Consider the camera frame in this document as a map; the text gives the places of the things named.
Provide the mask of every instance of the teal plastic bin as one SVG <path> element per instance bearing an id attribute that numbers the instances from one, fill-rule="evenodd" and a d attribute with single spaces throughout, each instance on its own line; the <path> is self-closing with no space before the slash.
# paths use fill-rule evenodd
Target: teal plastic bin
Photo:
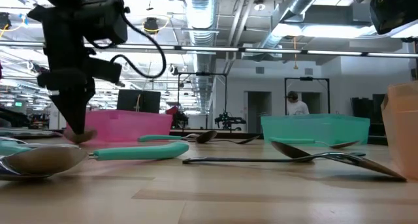
<path id="1" fill-rule="evenodd" d="M 265 141 L 276 137 L 314 139 L 331 145 L 356 140 L 367 144 L 370 120 L 334 114 L 263 116 L 261 125 Z"/>

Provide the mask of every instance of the table surface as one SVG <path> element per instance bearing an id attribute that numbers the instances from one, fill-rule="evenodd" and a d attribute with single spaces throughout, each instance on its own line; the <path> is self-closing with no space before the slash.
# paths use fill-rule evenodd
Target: table surface
<path id="1" fill-rule="evenodd" d="M 327 160 L 182 164 L 196 156 L 284 158 L 263 144 L 191 144 L 166 161 L 89 160 L 41 182 L 1 181 L 0 223 L 418 223 L 418 184 L 362 168 Z M 390 165 L 386 146 L 346 151 Z"/>

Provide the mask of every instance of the computer monitor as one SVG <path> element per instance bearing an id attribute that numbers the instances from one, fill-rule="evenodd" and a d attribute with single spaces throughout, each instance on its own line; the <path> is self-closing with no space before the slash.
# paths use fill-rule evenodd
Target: computer monitor
<path id="1" fill-rule="evenodd" d="M 160 99 L 161 93 L 158 91 L 121 89 L 117 109 L 131 111 L 138 109 L 140 112 L 159 113 Z"/>

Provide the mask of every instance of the white shirt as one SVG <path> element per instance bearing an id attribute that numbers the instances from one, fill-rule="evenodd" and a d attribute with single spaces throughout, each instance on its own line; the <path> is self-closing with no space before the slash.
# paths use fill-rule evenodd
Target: white shirt
<path id="1" fill-rule="evenodd" d="M 294 115 L 306 115 L 309 114 L 308 106 L 302 101 L 297 101 L 295 103 L 287 102 L 287 114 Z"/>

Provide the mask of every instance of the doorway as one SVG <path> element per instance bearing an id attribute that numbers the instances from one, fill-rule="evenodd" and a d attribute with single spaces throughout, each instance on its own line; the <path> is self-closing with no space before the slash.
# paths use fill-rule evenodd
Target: doorway
<path id="1" fill-rule="evenodd" d="M 263 133 L 261 116 L 272 115 L 272 93 L 248 91 L 245 94 L 248 96 L 247 133 Z"/>
<path id="2" fill-rule="evenodd" d="M 321 113 L 321 93 L 300 93 L 302 102 L 308 105 L 310 114 Z"/>

